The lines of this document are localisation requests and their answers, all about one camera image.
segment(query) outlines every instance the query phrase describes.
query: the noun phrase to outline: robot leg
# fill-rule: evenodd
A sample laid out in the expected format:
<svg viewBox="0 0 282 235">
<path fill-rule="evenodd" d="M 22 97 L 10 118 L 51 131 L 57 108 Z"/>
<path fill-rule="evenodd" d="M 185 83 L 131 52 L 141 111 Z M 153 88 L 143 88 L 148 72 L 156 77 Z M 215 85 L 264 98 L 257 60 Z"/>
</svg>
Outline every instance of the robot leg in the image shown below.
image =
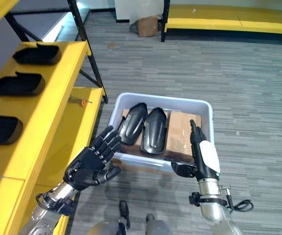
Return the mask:
<svg viewBox="0 0 282 235">
<path fill-rule="evenodd" d="M 173 235 L 173 233 L 163 220 L 155 219 L 154 216 L 149 214 L 147 216 L 146 235 Z"/>
</svg>

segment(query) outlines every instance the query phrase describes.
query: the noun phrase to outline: black plastic tray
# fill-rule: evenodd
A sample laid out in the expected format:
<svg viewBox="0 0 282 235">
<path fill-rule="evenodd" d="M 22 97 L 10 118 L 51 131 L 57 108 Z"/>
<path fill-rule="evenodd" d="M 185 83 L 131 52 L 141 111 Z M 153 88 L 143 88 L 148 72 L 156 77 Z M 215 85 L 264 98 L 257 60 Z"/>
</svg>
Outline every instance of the black plastic tray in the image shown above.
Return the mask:
<svg viewBox="0 0 282 235">
<path fill-rule="evenodd" d="M 17 51 L 13 58 L 19 64 L 54 65 L 60 61 L 62 53 L 58 46 L 41 45 Z"/>
</svg>

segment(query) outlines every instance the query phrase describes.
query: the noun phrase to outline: cable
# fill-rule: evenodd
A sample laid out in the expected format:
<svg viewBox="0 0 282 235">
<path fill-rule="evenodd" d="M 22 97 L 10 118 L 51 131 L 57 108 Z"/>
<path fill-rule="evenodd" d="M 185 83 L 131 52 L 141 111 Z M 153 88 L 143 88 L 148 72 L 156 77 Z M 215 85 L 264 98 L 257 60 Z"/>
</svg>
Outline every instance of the cable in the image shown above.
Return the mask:
<svg viewBox="0 0 282 235">
<path fill-rule="evenodd" d="M 233 206 L 233 210 L 230 211 L 230 213 L 232 213 L 232 211 L 236 211 L 236 212 L 250 212 L 253 208 L 254 208 L 254 204 L 249 200 L 243 200 L 240 203 L 236 204 L 235 206 Z"/>
<path fill-rule="evenodd" d="M 228 203 L 229 203 L 229 207 L 230 213 L 232 213 L 232 211 L 236 211 L 236 212 L 249 212 L 254 208 L 254 204 L 249 200 L 243 200 L 241 202 L 239 202 L 238 204 L 236 204 L 235 206 L 233 206 L 233 201 L 232 201 L 232 197 L 231 195 L 227 195 L 227 199 L 228 199 Z"/>
</svg>

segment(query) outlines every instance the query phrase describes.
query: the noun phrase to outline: black shelf frame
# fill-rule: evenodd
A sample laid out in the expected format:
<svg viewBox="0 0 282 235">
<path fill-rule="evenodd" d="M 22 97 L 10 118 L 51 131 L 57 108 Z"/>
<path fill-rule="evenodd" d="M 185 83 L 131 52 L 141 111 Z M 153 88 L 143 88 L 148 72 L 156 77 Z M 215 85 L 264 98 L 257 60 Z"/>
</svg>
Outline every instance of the black shelf frame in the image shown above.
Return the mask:
<svg viewBox="0 0 282 235">
<path fill-rule="evenodd" d="M 69 8 L 52 8 L 52 9 L 40 9 L 40 10 L 30 10 L 30 11 L 11 11 L 8 12 L 5 15 L 5 19 L 7 20 L 7 22 L 10 24 L 10 26 L 13 28 L 13 30 L 15 31 L 15 33 L 18 35 L 18 37 L 20 38 L 20 40 L 22 42 L 29 42 L 29 38 L 32 38 L 35 41 L 38 42 L 42 42 L 42 39 L 39 38 L 38 36 L 36 36 L 34 33 L 32 33 L 31 31 L 29 31 L 27 28 L 23 27 L 21 24 L 19 24 L 15 17 L 16 15 L 31 15 L 31 14 L 44 14 L 44 13 L 65 13 L 65 12 L 71 12 L 74 21 L 76 23 L 78 32 L 79 32 L 79 36 L 81 38 L 82 41 L 87 41 L 88 47 L 91 51 L 91 55 L 87 56 L 88 60 L 91 64 L 92 70 L 94 72 L 94 76 L 95 79 L 92 78 L 90 75 L 88 75 L 86 72 L 84 72 L 83 70 L 80 70 L 79 73 L 82 74 L 84 77 L 86 77 L 89 81 L 91 81 L 94 85 L 103 88 L 105 95 L 103 96 L 104 102 L 108 103 L 108 97 L 103 85 L 103 81 L 101 79 L 101 75 L 98 71 L 97 65 L 96 65 L 96 61 L 93 55 L 93 51 L 91 48 L 91 45 L 89 43 L 88 37 L 87 37 L 87 32 L 84 28 L 80 13 L 79 13 L 79 9 L 76 3 L 76 0 L 67 0 Z"/>
</svg>

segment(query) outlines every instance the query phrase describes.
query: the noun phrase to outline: cardboard box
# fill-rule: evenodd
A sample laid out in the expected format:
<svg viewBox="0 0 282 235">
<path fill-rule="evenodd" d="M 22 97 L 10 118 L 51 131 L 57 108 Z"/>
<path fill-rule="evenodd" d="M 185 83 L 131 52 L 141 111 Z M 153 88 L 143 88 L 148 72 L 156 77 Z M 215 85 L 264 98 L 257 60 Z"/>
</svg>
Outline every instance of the cardboard box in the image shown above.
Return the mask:
<svg viewBox="0 0 282 235">
<path fill-rule="evenodd" d="M 190 143 L 191 119 L 195 121 L 197 126 L 201 127 L 201 117 L 199 115 L 171 111 L 166 150 L 163 153 L 163 158 L 186 163 L 194 161 Z"/>
<path fill-rule="evenodd" d="M 158 16 L 141 18 L 136 22 L 139 37 L 156 36 L 158 31 Z"/>
<path fill-rule="evenodd" d="M 123 111 L 123 116 L 128 115 L 129 110 Z M 171 111 L 170 116 L 165 112 L 167 121 L 169 120 L 166 150 L 161 155 L 147 154 L 141 151 L 142 132 L 134 145 L 122 145 L 122 152 L 142 157 L 157 159 L 173 159 L 177 162 L 192 163 L 192 150 L 190 143 L 191 125 L 193 119 L 197 126 L 201 127 L 201 117 L 199 115 L 187 114 L 177 111 Z"/>
</svg>

